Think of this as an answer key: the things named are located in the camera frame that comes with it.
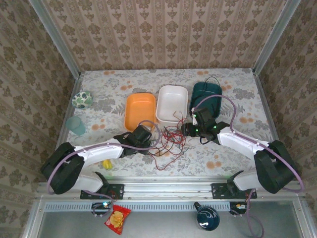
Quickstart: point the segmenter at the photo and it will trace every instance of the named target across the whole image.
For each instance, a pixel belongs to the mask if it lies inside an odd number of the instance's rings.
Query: wall
[[[260,73],[281,141],[317,222],[317,1],[302,1]]]
[[[81,71],[252,67],[286,0],[43,0]]]
[[[27,0],[0,0],[0,237],[19,237],[74,80]]]

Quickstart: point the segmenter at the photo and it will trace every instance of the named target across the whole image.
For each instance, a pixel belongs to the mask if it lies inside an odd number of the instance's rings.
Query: metal frame
[[[225,177],[198,177],[198,178],[165,178],[158,177],[155,180],[149,178],[115,178],[109,179],[110,183],[125,184],[124,199],[122,202],[131,204],[142,204],[144,202],[224,202],[243,201],[233,199],[213,199],[211,184],[215,182],[226,182]],[[288,184],[289,188],[298,188],[299,184],[293,181]],[[257,190],[258,198],[252,202],[264,201],[291,201],[298,219],[299,227],[304,238],[316,238],[316,228],[312,220],[308,205],[303,194],[290,193],[281,190],[277,194],[271,194],[263,189]],[[40,183],[37,189],[35,202],[33,204],[23,238],[35,238],[38,236],[44,208],[47,202],[72,202],[82,203],[96,202],[96,200],[81,200],[80,192],[70,191],[62,195],[49,195],[46,192],[46,183]]]
[[[73,58],[72,53],[68,49],[65,41],[54,25],[54,22],[49,15],[49,11],[45,8],[42,0],[29,0],[29,2],[34,8],[36,14],[39,16],[40,21],[42,22],[46,31],[53,40],[54,45],[57,47],[59,53],[63,57],[74,78],[78,80],[80,75],[79,67],[76,63],[76,60]]]
[[[260,95],[260,98],[262,101],[262,105],[263,105],[264,112],[265,112],[265,115],[267,118],[268,126],[269,126],[271,133],[272,133],[272,138],[273,138],[273,140],[278,140],[279,138],[278,138],[277,130],[276,130],[275,125],[274,125],[273,117],[272,117],[271,111],[269,109],[260,78],[259,78],[259,76],[254,75],[254,79],[256,81],[256,85],[257,85],[259,95]]]
[[[91,212],[95,202],[46,202],[44,212]],[[131,202],[118,200],[116,205],[133,212],[195,212],[197,209],[193,202]],[[218,212],[229,212],[230,202],[201,202],[202,207],[209,206]]]
[[[83,75],[84,74],[82,74],[80,76],[79,80],[75,81],[73,90],[71,92],[71,97],[70,97],[69,102],[68,102],[68,106],[67,106],[67,110],[66,110],[66,113],[65,113],[63,125],[61,126],[59,137],[58,137],[55,149],[57,149],[62,143],[64,143],[67,140],[67,136],[68,136],[69,130],[67,129],[65,124],[66,124],[66,121],[71,116],[73,116],[73,114],[74,114],[75,108],[72,106],[71,100],[74,97],[74,95],[80,91]]]
[[[283,34],[288,22],[292,18],[297,6],[301,0],[288,0],[282,10],[280,16],[278,17],[276,24],[274,25],[271,34],[269,35],[261,53],[253,67],[255,70],[255,75],[259,75],[263,69],[268,57],[271,55],[274,47],[276,46],[279,38]]]

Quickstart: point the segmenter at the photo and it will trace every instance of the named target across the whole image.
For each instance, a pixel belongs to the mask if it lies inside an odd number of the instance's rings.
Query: white tray
[[[158,105],[156,116],[163,125],[177,125],[176,118],[187,116],[188,91],[181,86],[166,85],[161,87],[158,93]]]

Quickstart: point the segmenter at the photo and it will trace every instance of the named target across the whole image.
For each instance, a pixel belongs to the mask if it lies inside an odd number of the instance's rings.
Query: orange container
[[[143,120],[155,122],[155,97],[151,93],[135,93],[127,98],[124,115],[124,127],[129,131],[134,131]],[[145,122],[142,125],[153,125]]]

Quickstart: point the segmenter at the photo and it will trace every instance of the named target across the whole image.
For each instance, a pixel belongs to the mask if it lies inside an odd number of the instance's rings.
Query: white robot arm
[[[272,154],[264,150],[262,146],[259,146],[261,144],[272,149],[296,169],[284,144],[280,141],[276,140],[269,143],[242,133],[239,133],[238,136],[236,132],[232,132],[228,124],[224,122],[216,123],[205,108],[196,110],[194,117],[197,121],[196,125],[186,123],[181,127],[185,136],[206,138],[207,141],[230,147],[253,161],[255,169],[235,174],[233,178],[235,189],[245,191],[251,188],[263,187],[268,192],[277,193],[294,178],[293,172],[279,160],[276,160]],[[97,192],[103,186],[105,179],[98,173],[86,174],[82,172],[82,169],[106,159],[122,158],[135,153],[147,154],[151,135],[146,127],[140,125],[132,133],[127,132],[115,136],[107,142],[92,146],[73,147],[68,142],[63,143],[42,166],[41,172],[50,181],[50,185],[56,194],[62,194],[69,190]],[[74,155],[54,171],[57,165],[70,153]]]

